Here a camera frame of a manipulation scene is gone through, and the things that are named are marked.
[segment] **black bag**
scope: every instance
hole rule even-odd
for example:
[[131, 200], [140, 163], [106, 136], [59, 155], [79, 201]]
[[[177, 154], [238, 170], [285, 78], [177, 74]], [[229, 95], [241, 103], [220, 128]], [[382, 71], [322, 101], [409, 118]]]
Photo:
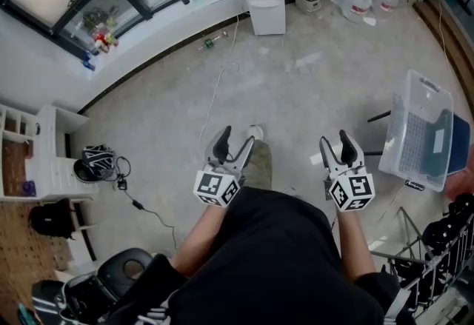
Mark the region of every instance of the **black bag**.
[[54, 204], [32, 208], [28, 221], [37, 233], [51, 237], [71, 238], [75, 230], [66, 198]]

